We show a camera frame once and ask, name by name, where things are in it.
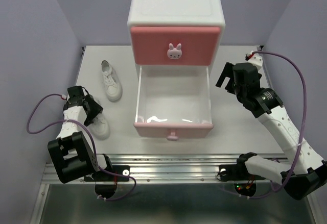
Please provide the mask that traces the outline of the light pink drawer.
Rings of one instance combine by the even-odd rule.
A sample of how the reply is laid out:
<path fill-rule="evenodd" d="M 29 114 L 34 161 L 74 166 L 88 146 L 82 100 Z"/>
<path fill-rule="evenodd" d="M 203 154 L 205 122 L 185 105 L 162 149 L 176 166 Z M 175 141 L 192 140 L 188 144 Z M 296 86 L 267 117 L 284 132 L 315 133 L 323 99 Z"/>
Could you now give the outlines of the light pink drawer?
<path fill-rule="evenodd" d="M 141 137 L 205 138 L 214 127 L 208 67 L 142 65 L 133 125 Z"/>

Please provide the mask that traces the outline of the white sneaker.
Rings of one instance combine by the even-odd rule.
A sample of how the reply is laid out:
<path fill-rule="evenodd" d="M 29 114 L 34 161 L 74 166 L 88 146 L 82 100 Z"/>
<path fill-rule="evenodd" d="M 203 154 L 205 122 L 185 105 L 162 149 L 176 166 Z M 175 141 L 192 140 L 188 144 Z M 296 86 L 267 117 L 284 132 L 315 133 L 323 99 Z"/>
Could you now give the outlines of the white sneaker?
<path fill-rule="evenodd" d="M 122 85 L 113 66 L 106 60 L 101 63 L 105 94 L 109 101 L 117 102 L 122 97 Z"/>
<path fill-rule="evenodd" d="M 91 133 L 99 140 L 105 140 L 110 135 L 109 122 L 103 112 L 98 114 L 93 120 L 93 123 L 88 126 Z"/>

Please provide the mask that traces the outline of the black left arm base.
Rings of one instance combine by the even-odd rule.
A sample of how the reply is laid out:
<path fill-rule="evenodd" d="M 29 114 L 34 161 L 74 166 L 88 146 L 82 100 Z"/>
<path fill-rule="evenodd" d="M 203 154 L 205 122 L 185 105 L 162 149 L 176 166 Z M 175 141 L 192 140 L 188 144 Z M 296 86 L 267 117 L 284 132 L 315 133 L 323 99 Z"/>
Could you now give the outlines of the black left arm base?
<path fill-rule="evenodd" d="M 109 171 L 120 176 L 113 176 L 102 171 L 97 171 L 91 175 L 87 175 L 83 178 L 85 182 L 128 182 L 129 178 L 122 177 L 127 176 L 130 173 L 129 165 L 113 165 L 107 166 L 104 168 L 106 171 Z"/>

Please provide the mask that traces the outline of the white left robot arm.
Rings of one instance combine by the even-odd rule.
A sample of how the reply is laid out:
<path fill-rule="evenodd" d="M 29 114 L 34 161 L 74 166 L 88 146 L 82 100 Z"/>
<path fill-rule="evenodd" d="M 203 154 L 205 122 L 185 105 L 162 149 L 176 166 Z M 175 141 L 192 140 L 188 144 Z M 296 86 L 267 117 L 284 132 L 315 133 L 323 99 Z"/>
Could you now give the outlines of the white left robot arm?
<path fill-rule="evenodd" d="M 100 140 L 109 137 L 110 126 L 103 107 L 81 86 L 70 87 L 67 91 L 61 131 L 48 143 L 58 178 L 62 183 L 68 183 L 96 172 L 102 180 L 109 180 L 114 168 L 105 162 L 98 165 L 93 144 L 85 137 L 90 134 Z"/>

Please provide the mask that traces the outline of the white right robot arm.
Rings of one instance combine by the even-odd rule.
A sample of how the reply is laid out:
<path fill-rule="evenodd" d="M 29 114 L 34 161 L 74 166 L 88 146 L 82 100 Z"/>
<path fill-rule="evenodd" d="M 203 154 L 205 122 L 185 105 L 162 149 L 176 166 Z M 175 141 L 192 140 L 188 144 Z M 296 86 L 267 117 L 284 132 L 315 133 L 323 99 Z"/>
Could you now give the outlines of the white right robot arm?
<path fill-rule="evenodd" d="M 293 199 L 301 200 L 326 184 L 326 160 L 300 138 L 299 130 L 277 93 L 271 88 L 261 87 L 261 76 L 257 67 L 249 62 L 227 62 L 216 86 L 221 87 L 225 78 L 229 78 L 225 87 L 227 92 L 234 94 L 238 102 L 268 130 L 295 166 L 249 152 L 241 154 L 235 164 L 220 165 L 217 179 L 221 182 L 266 179 L 281 185 Z"/>

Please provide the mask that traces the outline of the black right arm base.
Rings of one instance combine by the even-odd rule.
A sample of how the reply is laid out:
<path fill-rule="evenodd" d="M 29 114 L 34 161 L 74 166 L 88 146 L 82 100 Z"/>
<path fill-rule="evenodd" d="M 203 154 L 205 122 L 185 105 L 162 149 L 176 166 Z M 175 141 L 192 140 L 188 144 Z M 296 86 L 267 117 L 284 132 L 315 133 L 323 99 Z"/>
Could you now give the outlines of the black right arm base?
<path fill-rule="evenodd" d="M 216 179 L 221 182 L 228 181 L 256 181 L 265 180 L 258 175 L 250 174 L 245 166 L 245 163 L 236 164 L 221 164 L 219 171 L 216 174 Z"/>

